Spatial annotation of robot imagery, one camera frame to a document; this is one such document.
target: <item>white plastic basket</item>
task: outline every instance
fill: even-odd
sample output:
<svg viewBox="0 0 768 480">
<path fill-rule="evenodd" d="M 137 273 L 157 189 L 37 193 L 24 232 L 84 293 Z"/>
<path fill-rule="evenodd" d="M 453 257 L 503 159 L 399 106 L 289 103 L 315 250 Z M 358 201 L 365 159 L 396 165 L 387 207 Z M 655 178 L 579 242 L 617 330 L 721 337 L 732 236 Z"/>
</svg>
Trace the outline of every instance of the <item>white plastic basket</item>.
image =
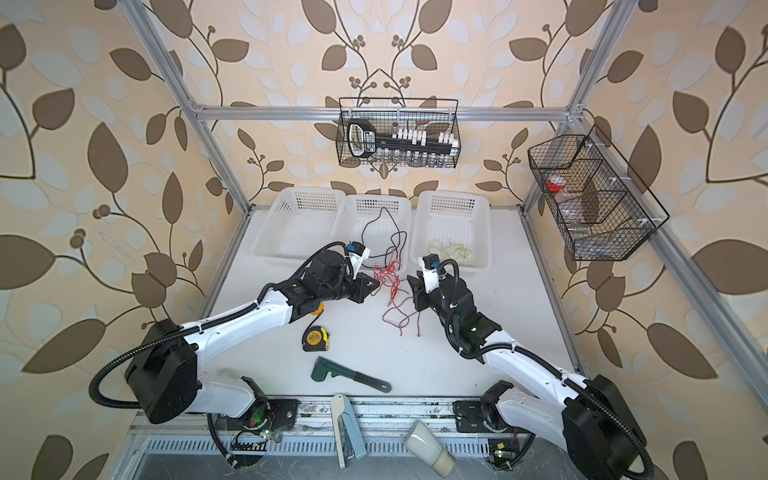
<svg viewBox="0 0 768 480">
<path fill-rule="evenodd" d="M 344 192 L 331 188 L 290 187 L 280 191 L 253 242 L 265 260 L 301 263 L 331 242 Z"/>
<path fill-rule="evenodd" d="M 333 227 L 332 238 L 344 243 L 352 240 L 360 241 L 362 229 L 366 229 L 365 241 L 363 243 L 371 250 L 371 257 L 383 255 L 387 249 L 392 247 L 392 240 L 398 243 L 397 236 L 392 239 L 392 235 L 398 230 L 406 232 L 406 235 L 400 235 L 402 248 L 400 251 L 400 268 L 396 272 L 405 271 L 408 263 L 408 246 L 411 243 L 411 202 L 407 198 L 391 197 L 388 195 L 348 195 L 341 208 L 341 213 L 336 219 Z M 372 222 L 381 213 L 378 220 Z M 366 260 L 362 270 L 371 270 L 368 266 L 379 264 L 385 265 L 385 257 L 377 257 Z"/>
<path fill-rule="evenodd" d="M 462 272 L 491 265 L 491 204 L 479 195 L 426 191 L 419 195 L 411 259 L 437 253 L 452 258 Z"/>
</svg>

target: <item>gray floor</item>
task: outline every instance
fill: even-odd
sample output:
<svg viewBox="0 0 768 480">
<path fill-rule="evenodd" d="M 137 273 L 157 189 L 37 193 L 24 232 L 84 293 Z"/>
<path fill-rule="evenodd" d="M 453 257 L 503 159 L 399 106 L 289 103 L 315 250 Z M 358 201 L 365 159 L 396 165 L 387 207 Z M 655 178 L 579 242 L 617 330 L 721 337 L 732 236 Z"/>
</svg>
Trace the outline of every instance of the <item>gray floor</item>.
<svg viewBox="0 0 768 480">
<path fill-rule="evenodd" d="M 246 468 L 233 470 L 218 455 L 145 455 L 134 480 L 438 480 L 426 464 L 415 457 L 368 457 L 339 470 L 335 456 L 267 456 Z M 584 480 L 568 455 L 551 443 L 534 440 L 513 472 L 496 472 L 480 458 L 458 458 L 449 480 Z"/>
</svg>

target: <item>table surface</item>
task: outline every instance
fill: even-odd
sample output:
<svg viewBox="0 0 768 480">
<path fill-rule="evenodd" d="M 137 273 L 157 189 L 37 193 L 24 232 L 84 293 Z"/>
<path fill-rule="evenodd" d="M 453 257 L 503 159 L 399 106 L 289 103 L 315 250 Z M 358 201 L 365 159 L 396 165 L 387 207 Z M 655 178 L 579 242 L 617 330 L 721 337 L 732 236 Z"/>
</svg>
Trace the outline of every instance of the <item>table surface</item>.
<svg viewBox="0 0 768 480">
<path fill-rule="evenodd" d="M 266 262 L 251 253 L 265 217 L 265 210 L 253 213 L 212 314 L 253 301 L 263 284 L 285 280 L 296 269 L 297 265 Z M 526 348 L 570 370 L 571 360 L 518 211 L 492 210 L 491 225 L 491 268 L 482 273 L 462 272 L 478 311 Z M 413 265 L 409 265 L 408 273 L 415 275 Z M 409 291 L 405 274 L 401 285 Z M 398 299 L 407 296 L 399 293 Z M 421 313 L 421 336 L 417 335 L 416 316 L 400 336 L 396 327 L 382 321 L 388 299 L 389 290 L 383 290 L 362 304 L 348 300 L 325 302 L 325 313 L 316 325 L 329 332 L 326 352 L 302 350 L 302 333 L 314 318 L 308 316 L 227 350 L 209 362 L 205 370 L 249 376 L 267 395 L 282 396 L 385 395 L 341 376 L 314 382 L 310 373 L 318 355 L 389 382 L 391 396 L 480 396 L 498 380 L 515 382 L 476 360 L 461 358 L 448 344 L 431 310 Z M 402 309 L 413 312 L 412 302 L 406 301 Z M 387 318 L 396 322 L 402 318 L 396 311 L 390 315 Z"/>
</svg>

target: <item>wallpaper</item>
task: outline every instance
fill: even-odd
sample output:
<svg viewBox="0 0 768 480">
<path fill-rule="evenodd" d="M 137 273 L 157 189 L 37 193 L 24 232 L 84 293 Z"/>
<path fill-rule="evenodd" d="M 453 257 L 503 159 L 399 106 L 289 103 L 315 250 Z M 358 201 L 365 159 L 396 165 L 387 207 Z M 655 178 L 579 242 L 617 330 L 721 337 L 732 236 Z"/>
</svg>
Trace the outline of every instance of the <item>wallpaper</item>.
<svg viewBox="0 0 768 480">
<path fill-rule="evenodd" d="M 215 131 L 252 204 L 271 205 L 285 187 L 311 186 L 408 197 L 414 204 L 423 191 L 453 190 L 484 195 L 492 205 L 518 205 L 533 181 L 525 152 L 552 136 L 546 122 L 465 122 L 457 168 L 390 167 L 364 159 L 339 164 L 334 123 L 294 121 L 285 130 L 272 123 L 219 121 Z M 218 185 L 212 177 L 212 194 Z"/>
<path fill-rule="evenodd" d="M 147 0 L 199 104 L 564 107 L 607 0 Z"/>
<path fill-rule="evenodd" d="M 0 2 L 4 478 L 108 471 L 134 412 L 88 383 L 193 318 L 240 219 L 114 3 Z M 103 392 L 129 399 L 121 376 Z"/>
<path fill-rule="evenodd" d="M 644 5 L 586 117 L 651 184 L 672 231 L 765 352 L 768 3 Z"/>
<path fill-rule="evenodd" d="M 653 247 L 620 263 L 575 263 L 541 211 L 531 219 L 578 348 L 590 374 L 621 391 L 660 470 L 654 478 L 765 478 L 768 415 Z"/>
</svg>

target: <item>white tabletop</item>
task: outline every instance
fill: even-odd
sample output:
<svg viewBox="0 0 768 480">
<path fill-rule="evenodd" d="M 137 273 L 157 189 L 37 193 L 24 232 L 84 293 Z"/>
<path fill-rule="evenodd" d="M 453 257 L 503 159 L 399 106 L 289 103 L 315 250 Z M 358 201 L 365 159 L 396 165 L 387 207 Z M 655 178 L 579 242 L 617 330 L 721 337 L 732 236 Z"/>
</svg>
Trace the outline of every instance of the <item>white tabletop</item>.
<svg viewBox="0 0 768 480">
<path fill-rule="evenodd" d="M 253 214 L 213 314 L 253 301 L 263 284 L 285 280 L 296 269 L 297 265 L 268 263 L 251 253 L 265 217 L 265 210 Z M 571 369 L 518 211 L 492 210 L 491 225 L 491 268 L 482 274 L 462 272 L 478 311 L 501 325 L 527 349 Z M 415 275 L 412 264 L 408 274 Z M 404 276 L 401 286 L 410 291 Z M 407 296 L 400 293 L 398 299 Z M 316 325 L 329 332 L 326 352 L 302 350 L 302 333 L 314 318 L 308 316 L 227 350 L 205 369 L 213 374 L 249 376 L 267 395 L 283 396 L 385 395 L 340 376 L 314 382 L 310 373 L 318 355 L 389 382 L 390 396 L 480 396 L 498 380 L 515 382 L 477 360 L 461 358 L 448 344 L 440 321 L 431 310 L 421 314 L 421 336 L 416 335 L 415 316 L 400 336 L 397 328 L 382 321 L 388 297 L 387 290 L 367 298 L 363 304 L 349 300 L 325 302 L 325 313 Z M 412 302 L 407 301 L 402 309 L 413 312 Z"/>
</svg>

